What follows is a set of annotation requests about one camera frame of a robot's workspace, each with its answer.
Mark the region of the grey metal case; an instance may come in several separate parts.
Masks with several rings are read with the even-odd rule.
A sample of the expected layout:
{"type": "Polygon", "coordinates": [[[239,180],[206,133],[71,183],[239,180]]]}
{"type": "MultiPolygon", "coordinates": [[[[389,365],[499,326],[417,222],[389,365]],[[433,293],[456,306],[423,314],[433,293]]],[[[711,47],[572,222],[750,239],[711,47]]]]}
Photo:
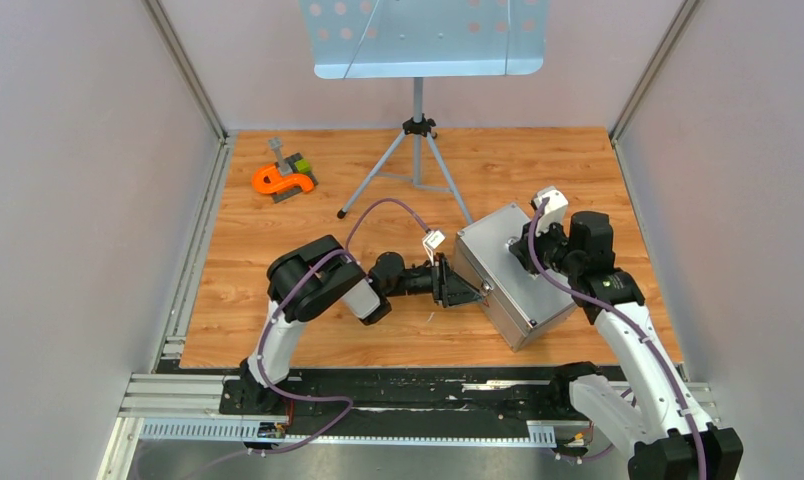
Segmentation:
{"type": "Polygon", "coordinates": [[[452,268],[483,296],[480,308],[509,348],[520,351],[576,309],[570,295],[527,272],[509,248],[529,216],[507,204],[457,232],[452,268]]]}

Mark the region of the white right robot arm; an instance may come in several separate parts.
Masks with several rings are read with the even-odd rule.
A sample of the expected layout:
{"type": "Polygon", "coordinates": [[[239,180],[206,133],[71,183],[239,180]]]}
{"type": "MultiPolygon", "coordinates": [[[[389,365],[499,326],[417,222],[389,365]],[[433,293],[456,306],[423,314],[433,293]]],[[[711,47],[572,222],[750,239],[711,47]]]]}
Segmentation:
{"type": "Polygon", "coordinates": [[[695,399],[663,348],[645,298],[616,266],[608,215],[581,211],[564,227],[538,207],[511,252],[531,274],[569,294],[616,354],[635,401],[590,364],[549,390],[562,417],[581,413],[627,459],[631,479],[736,479],[744,446],[695,399]]]}

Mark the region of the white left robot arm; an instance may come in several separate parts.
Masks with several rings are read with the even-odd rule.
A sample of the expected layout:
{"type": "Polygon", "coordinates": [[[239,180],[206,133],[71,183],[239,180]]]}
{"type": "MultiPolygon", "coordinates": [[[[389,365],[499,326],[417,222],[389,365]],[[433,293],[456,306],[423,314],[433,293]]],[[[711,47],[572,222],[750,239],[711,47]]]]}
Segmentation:
{"type": "Polygon", "coordinates": [[[242,366],[252,379],[246,400],[261,413],[276,411],[284,400],[282,381],[308,322],[342,302],[364,325],[392,311],[390,299],[429,295],[442,308],[483,301],[479,288],[465,280],[446,256],[434,253],[408,266],[397,252],[384,252],[364,270],[332,235],[323,236],[276,259],[267,270],[268,314],[256,351],[242,366]]]}

